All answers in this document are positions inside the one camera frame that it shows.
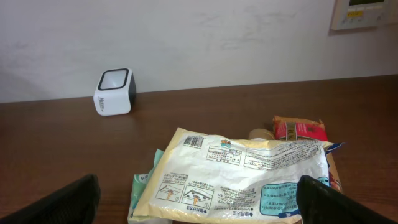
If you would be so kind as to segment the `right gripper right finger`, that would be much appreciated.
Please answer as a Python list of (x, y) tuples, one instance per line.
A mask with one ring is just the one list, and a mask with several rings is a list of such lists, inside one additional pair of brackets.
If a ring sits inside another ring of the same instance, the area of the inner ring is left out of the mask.
[(309, 175), (301, 176), (296, 198), (303, 224), (394, 224)]

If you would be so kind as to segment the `cream snack bag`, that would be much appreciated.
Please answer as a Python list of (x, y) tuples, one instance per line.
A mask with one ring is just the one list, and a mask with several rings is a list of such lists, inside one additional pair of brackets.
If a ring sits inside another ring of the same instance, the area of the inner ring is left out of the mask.
[(190, 223), (297, 223), (303, 175), (330, 184), (319, 140), (245, 140), (178, 128), (135, 209)]

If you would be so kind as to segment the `white gold-capped tube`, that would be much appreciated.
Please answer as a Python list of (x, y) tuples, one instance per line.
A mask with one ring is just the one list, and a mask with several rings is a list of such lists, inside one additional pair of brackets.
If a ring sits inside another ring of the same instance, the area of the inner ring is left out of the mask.
[(258, 140), (258, 141), (265, 141), (265, 140), (274, 140), (274, 134), (267, 130), (267, 129), (253, 129), (249, 132), (249, 140)]

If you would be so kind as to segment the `red spaghetti packet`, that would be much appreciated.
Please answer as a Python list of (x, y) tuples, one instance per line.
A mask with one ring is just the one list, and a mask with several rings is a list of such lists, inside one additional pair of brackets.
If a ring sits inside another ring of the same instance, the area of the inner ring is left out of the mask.
[[(276, 140), (328, 141), (325, 125), (321, 120), (312, 121), (308, 119), (274, 116), (273, 128)], [(336, 143), (327, 146), (325, 149), (329, 168), (330, 187), (341, 193), (343, 192), (343, 188), (340, 183), (340, 178), (336, 169), (332, 152), (342, 145), (343, 143)]]

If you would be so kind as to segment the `teal snack pouch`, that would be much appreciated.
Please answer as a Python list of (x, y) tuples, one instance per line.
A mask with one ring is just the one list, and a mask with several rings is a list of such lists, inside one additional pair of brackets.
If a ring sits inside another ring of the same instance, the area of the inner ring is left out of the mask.
[(135, 216), (134, 210), (141, 198), (147, 183), (149, 182), (152, 174), (155, 171), (164, 151), (157, 149), (154, 156), (154, 166), (148, 174), (135, 174), (132, 181), (131, 203), (129, 206), (129, 213), (127, 217), (128, 224), (172, 224), (172, 220), (166, 218), (157, 218), (150, 216)]

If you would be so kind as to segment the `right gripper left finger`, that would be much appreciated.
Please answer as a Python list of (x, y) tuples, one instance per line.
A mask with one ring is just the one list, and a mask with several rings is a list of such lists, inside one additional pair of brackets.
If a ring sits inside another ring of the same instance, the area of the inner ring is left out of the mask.
[(1, 218), (1, 223), (93, 223), (100, 198), (98, 178), (88, 174)]

